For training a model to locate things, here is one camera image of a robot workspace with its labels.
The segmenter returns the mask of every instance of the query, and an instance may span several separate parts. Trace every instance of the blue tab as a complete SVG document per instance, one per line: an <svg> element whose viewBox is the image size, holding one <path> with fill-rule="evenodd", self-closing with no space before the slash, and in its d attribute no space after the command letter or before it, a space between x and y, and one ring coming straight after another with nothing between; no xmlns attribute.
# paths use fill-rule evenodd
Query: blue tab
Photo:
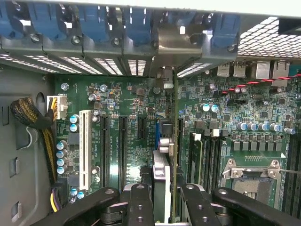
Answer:
<svg viewBox="0 0 301 226"><path fill-rule="evenodd" d="M50 40L65 40L67 27L59 4L28 3L34 29Z"/></svg>
<svg viewBox="0 0 301 226"><path fill-rule="evenodd" d="M16 8L12 2L0 2L0 35L7 39L24 37L23 24L16 16Z"/></svg>
<svg viewBox="0 0 301 226"><path fill-rule="evenodd" d="M108 18L106 7L78 6L82 33L95 42L108 41Z"/></svg>
<svg viewBox="0 0 301 226"><path fill-rule="evenodd" d="M168 23L176 26L188 26L196 12L180 12L180 11L169 11L168 12Z"/></svg>
<svg viewBox="0 0 301 226"><path fill-rule="evenodd" d="M214 14L212 18L212 44L218 48L226 48L234 44L240 28L240 16L232 14Z"/></svg>
<svg viewBox="0 0 301 226"><path fill-rule="evenodd" d="M151 11L143 8L130 8L124 11L127 36L134 45L149 44L151 41Z"/></svg>

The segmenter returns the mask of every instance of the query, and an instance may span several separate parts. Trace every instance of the power connector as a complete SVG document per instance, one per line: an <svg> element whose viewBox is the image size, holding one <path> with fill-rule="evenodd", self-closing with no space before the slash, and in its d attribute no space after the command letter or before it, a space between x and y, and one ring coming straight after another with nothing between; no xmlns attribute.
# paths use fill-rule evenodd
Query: power connector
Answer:
<svg viewBox="0 0 301 226"><path fill-rule="evenodd" d="M56 98L57 101L57 119L66 119L67 118L67 96L47 96L47 111L49 108L49 102Z"/></svg>

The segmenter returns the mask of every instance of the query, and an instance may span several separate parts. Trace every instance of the ventilation grille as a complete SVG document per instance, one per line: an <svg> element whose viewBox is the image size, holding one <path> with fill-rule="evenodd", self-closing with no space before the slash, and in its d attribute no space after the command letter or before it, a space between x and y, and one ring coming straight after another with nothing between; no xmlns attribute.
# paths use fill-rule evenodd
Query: ventilation grille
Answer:
<svg viewBox="0 0 301 226"><path fill-rule="evenodd" d="M278 34L279 20L269 17L240 35L238 54L255 57L301 57L301 36Z"/></svg>
<svg viewBox="0 0 301 226"><path fill-rule="evenodd" d="M208 67L212 64L202 64L202 63L194 63L193 66L181 71L178 73L178 78L182 78L186 75L189 75L191 73L197 72L201 69L204 69L205 67Z"/></svg>
<svg viewBox="0 0 301 226"><path fill-rule="evenodd" d="M95 69L94 67L88 65L85 61L78 57L61 57L61 59L67 61L70 64L73 64L74 66L77 66L84 71L90 73L90 74L102 74L100 71Z"/></svg>
<svg viewBox="0 0 301 226"><path fill-rule="evenodd" d="M75 70L73 68L70 68L68 66L65 66L63 64L60 64L60 63L58 63L56 61L50 60L50 59L48 59L45 56L29 56L29 55L25 55L25 57L31 58L33 60L37 60L37 61L39 61L41 63L47 64L47 65L52 66L52 67L56 67L58 69L61 69L63 71L69 72L69 73L79 73L79 74L81 74L81 72L79 72L79 71L77 71L77 70Z"/></svg>
<svg viewBox="0 0 301 226"><path fill-rule="evenodd" d="M143 76L146 61L145 60L127 60L132 75Z"/></svg>
<svg viewBox="0 0 301 226"><path fill-rule="evenodd" d="M13 63L17 63L17 64L20 64L20 65L25 65L25 66L28 66L28 67L36 68L36 69L39 69L39 70L42 70L42 71L45 71L45 72L49 72L49 73L59 73L58 71L55 71L55 70L51 70L51 69L48 69L48 68L45 68L45 67L41 67L41 66L38 66L38 65L30 64L30 63L22 61L22 60L12 58L12 57L10 57L9 55L6 55L6 54L0 54L0 59L10 61L10 62L13 62Z"/></svg>
<svg viewBox="0 0 301 226"><path fill-rule="evenodd" d="M114 60L112 59L100 59L100 58L94 58L97 63L99 63L104 69L106 69L108 72L110 72L113 75L122 75L120 69L115 64Z"/></svg>

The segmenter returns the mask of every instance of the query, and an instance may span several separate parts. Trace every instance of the white pci slot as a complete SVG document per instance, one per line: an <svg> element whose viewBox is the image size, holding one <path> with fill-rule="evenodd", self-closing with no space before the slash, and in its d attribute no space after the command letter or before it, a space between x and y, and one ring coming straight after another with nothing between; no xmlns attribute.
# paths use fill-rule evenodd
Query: white pci slot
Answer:
<svg viewBox="0 0 301 226"><path fill-rule="evenodd" d="M89 190L92 182L92 111L79 112L79 189Z"/></svg>

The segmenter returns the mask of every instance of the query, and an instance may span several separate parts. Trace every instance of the motherboard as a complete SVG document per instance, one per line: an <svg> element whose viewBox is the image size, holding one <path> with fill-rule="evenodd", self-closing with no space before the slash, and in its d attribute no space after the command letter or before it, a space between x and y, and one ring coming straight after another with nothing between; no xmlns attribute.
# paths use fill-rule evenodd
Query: motherboard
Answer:
<svg viewBox="0 0 301 226"><path fill-rule="evenodd" d="M68 105L67 117L56 121L57 172L68 178L71 202L104 186L122 191L139 183L140 168L152 166L158 149L158 123L176 101L177 167L186 182L208 192L229 187L281 210L285 173L273 169L286 169L298 85L297 78L277 88L202 73L179 80L174 100L174 90L155 79L56 76L55 92ZM81 135L82 125L91 126L91 135ZM92 171L81 169L90 164Z"/></svg>

